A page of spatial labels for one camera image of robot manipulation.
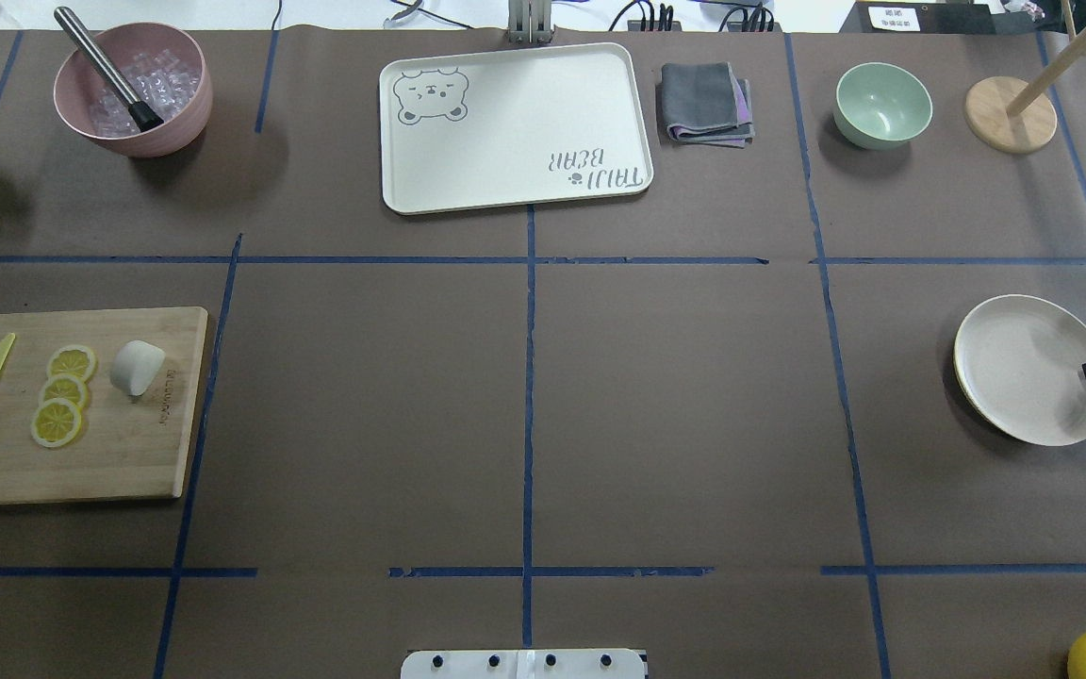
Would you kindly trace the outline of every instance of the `purple towel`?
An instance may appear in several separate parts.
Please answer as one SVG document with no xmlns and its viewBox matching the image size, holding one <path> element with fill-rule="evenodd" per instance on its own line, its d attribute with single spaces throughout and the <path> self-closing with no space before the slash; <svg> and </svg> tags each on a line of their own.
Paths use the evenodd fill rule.
<svg viewBox="0 0 1086 679">
<path fill-rule="evenodd" d="M 746 147 L 754 140 L 752 90 L 732 64 L 665 64 L 660 108 L 669 137 L 682 143 Z"/>
</svg>

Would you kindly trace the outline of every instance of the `green bowl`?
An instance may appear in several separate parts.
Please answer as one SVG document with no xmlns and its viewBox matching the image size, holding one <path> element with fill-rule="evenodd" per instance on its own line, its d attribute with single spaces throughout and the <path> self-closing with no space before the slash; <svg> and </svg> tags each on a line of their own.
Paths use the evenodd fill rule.
<svg viewBox="0 0 1086 679">
<path fill-rule="evenodd" d="M 858 64 L 836 83 L 832 118 L 862 149 L 894 149 L 923 133 L 933 100 L 917 76 L 880 61 Z"/>
</svg>

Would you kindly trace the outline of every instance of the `bamboo cutting board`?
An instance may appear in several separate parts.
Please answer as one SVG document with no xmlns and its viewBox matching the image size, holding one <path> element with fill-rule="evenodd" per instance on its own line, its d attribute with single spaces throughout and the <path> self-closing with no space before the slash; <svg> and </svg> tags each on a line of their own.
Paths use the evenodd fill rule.
<svg viewBox="0 0 1086 679">
<path fill-rule="evenodd" d="M 178 498 L 194 425 L 207 312 L 199 306 L 0 314 L 0 339 L 16 342 L 0 375 L 0 504 Z M 111 386 L 116 352 L 129 340 L 165 351 L 137 400 Z M 31 439 L 31 417 L 52 353 L 85 344 L 99 360 L 87 387 L 83 432 L 61 448 Z"/>
</svg>

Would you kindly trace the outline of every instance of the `white tray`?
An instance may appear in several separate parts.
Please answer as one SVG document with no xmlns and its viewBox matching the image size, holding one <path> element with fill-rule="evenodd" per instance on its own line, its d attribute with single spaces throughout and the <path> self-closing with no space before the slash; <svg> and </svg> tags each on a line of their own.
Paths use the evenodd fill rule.
<svg viewBox="0 0 1086 679">
<path fill-rule="evenodd" d="M 623 197 L 653 176 L 616 43 L 392 61 L 380 159 L 383 202 L 402 214 Z"/>
</svg>

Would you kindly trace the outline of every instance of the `black cable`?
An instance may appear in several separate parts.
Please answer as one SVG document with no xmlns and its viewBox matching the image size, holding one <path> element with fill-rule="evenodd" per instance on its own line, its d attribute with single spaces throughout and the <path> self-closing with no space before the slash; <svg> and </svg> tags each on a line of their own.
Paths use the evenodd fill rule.
<svg viewBox="0 0 1086 679">
<path fill-rule="evenodd" d="M 402 1 L 402 0 L 389 0 L 389 1 L 390 1 L 390 3 L 401 4 L 402 8 L 414 8 L 414 3 L 404 3 L 404 1 Z M 466 23 L 464 23 L 464 22 L 457 22 L 457 21 L 455 21 L 455 18 L 449 18 L 449 17 L 440 16 L 440 14 L 435 14 L 433 12 L 430 12 L 430 10 L 422 10 L 419 7 L 418 8 L 414 8 L 414 10 L 417 11 L 417 12 L 421 12 L 422 14 L 426 14 L 428 17 L 435 17 L 440 22 L 447 22 L 450 25 L 457 25 L 459 27 L 475 27 L 473 25 L 466 25 Z"/>
<path fill-rule="evenodd" d="M 401 21 L 401 18 L 408 17 L 409 14 L 417 12 L 419 9 L 421 9 L 422 2 L 424 0 L 413 0 L 413 3 L 405 4 L 404 10 L 401 10 L 400 12 L 392 14 L 392 16 L 389 17 L 389 22 L 395 23 L 397 21 Z"/>
<path fill-rule="evenodd" d="M 767 5 L 760 4 L 757 10 L 754 11 L 754 17 L 752 17 L 749 23 L 754 33 L 772 33 L 774 23 L 773 12 L 771 12 Z"/>
<path fill-rule="evenodd" d="M 741 24 L 743 25 L 743 23 L 748 21 L 748 10 L 752 10 L 753 8 L 754 7 L 752 4 L 733 4 L 732 8 L 728 10 L 728 13 L 724 14 L 723 21 L 719 22 L 719 33 L 723 33 L 724 27 L 728 26 L 728 22 L 730 21 L 730 18 L 732 18 L 732 14 L 735 14 L 736 12 L 742 12 L 743 14 L 745 14 L 745 16 L 743 16 L 743 18 L 741 20 Z"/>
<path fill-rule="evenodd" d="M 630 3 L 622 5 L 622 9 L 619 10 L 619 13 L 615 14 L 615 21 L 610 22 L 610 27 L 608 27 L 608 29 L 606 30 L 615 30 L 615 26 L 618 25 L 618 21 L 622 17 L 622 14 L 626 14 L 626 12 L 631 8 L 633 8 L 634 4 L 637 4 L 640 7 L 640 27 L 645 26 L 647 23 L 647 13 L 645 12 L 645 9 L 643 9 L 643 5 L 645 5 L 645 3 L 649 5 L 652 4 L 647 0 L 631 0 Z"/>
<path fill-rule="evenodd" d="M 742 33 L 770 33 L 773 30 L 773 12 L 766 4 L 744 4 L 744 3 L 721 3 L 719 0 L 697 0 L 698 3 L 728 4 L 730 10 L 724 14 L 723 21 L 719 22 L 719 30 L 723 32 L 728 22 L 732 21 L 732 14 L 740 12 L 740 29 Z"/>
</svg>

